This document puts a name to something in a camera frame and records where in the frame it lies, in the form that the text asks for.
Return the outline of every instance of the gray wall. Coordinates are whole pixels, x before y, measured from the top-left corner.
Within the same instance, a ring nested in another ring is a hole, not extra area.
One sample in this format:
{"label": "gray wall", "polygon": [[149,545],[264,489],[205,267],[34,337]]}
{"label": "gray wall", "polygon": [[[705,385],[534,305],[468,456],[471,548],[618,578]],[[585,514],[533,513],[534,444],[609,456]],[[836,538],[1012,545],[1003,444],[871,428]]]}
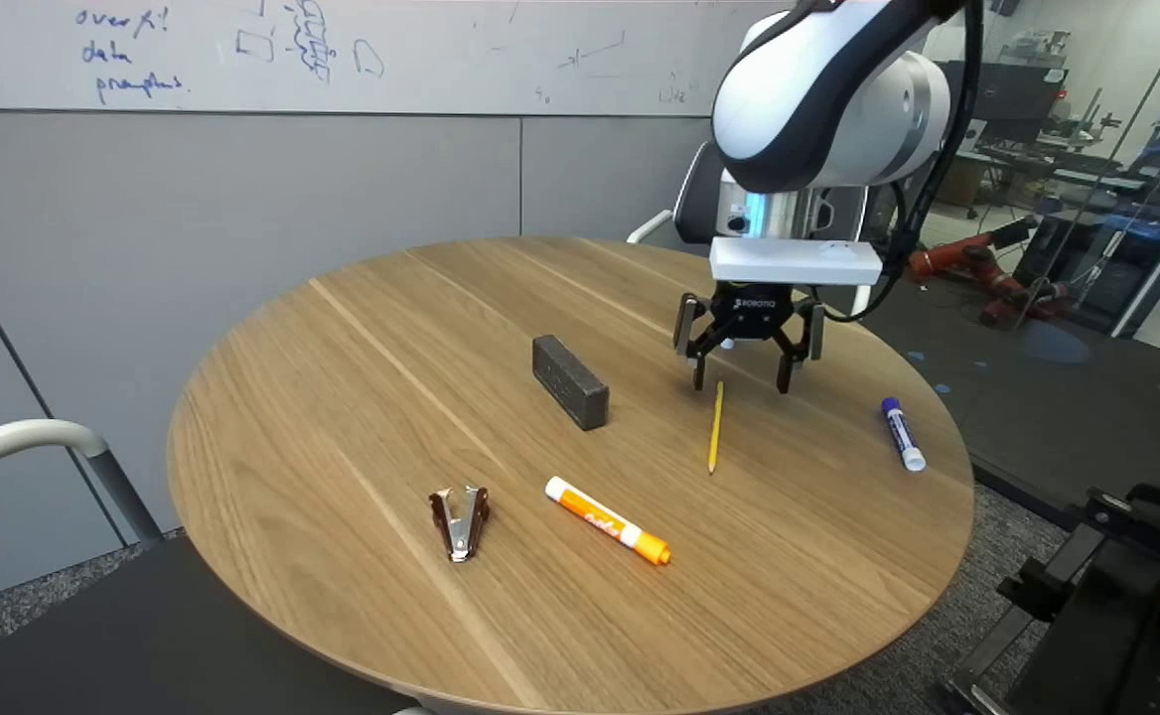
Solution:
{"label": "gray wall", "polygon": [[[0,320],[51,409],[99,428],[176,522],[165,418],[256,300],[419,242],[618,236],[670,201],[704,134],[704,120],[0,113]],[[19,389],[0,352],[0,422],[34,412]],[[95,514],[34,530],[7,513],[91,513],[58,451],[7,471],[0,582],[113,548]]]}

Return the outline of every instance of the gray floor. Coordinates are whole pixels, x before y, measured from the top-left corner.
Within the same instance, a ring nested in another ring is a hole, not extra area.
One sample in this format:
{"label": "gray floor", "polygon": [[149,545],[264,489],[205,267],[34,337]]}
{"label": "gray floor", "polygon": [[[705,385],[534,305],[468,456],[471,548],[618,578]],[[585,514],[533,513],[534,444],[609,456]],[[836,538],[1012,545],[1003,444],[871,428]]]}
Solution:
{"label": "gray floor", "polygon": [[[940,684],[981,630],[999,616],[1003,598],[993,590],[999,577],[1018,573],[1024,557],[1048,557],[1061,545],[1061,529],[1018,507],[993,489],[978,489],[978,529],[967,557],[940,597],[940,602],[895,646],[871,661],[786,696],[779,701],[750,706],[756,715],[871,715],[871,712],[940,712],[932,684]],[[51,602],[95,582],[117,569],[125,552],[45,577],[34,582],[0,590],[0,639],[39,620]]]}

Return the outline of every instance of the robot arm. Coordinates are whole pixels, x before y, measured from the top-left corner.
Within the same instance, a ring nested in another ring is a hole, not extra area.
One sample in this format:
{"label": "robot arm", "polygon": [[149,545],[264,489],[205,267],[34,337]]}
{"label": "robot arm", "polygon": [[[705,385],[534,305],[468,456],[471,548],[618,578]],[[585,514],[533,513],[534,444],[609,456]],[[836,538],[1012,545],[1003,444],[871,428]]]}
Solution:
{"label": "robot arm", "polygon": [[744,190],[872,187],[945,134],[950,88],[904,52],[961,0],[798,0],[756,25],[715,95],[715,144]]}

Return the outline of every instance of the wooden tabletop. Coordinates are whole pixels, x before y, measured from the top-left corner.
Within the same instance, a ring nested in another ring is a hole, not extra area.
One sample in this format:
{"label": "wooden tabletop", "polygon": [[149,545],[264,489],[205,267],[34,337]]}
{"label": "wooden tabletop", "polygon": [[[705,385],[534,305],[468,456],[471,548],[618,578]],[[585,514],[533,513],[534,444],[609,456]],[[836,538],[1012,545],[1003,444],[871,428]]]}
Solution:
{"label": "wooden tabletop", "polygon": [[[391,692],[495,712],[711,712],[872,653],[954,578],[971,477],[938,391],[863,324],[775,389],[779,348],[670,348],[705,260],[484,236],[321,272],[234,324],[169,418],[189,545],[263,620]],[[609,389],[585,434],[533,378],[557,333]],[[724,448],[705,477],[711,381]],[[929,456],[900,471],[877,399]],[[670,545],[654,569],[545,495],[561,471]],[[487,489],[450,563],[434,489]]]}

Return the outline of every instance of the orange marker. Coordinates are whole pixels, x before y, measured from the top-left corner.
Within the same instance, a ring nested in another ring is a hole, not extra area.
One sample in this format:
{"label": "orange marker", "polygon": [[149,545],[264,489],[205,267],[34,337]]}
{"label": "orange marker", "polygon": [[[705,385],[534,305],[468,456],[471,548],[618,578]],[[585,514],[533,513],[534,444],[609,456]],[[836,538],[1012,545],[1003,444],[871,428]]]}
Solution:
{"label": "orange marker", "polygon": [[545,495],[557,500],[566,513],[574,513],[593,529],[609,530],[610,538],[618,538],[634,557],[642,557],[652,563],[667,563],[670,559],[670,548],[659,536],[652,536],[639,522],[623,521],[618,513],[610,513],[594,495],[570,489],[564,477],[548,477]]}

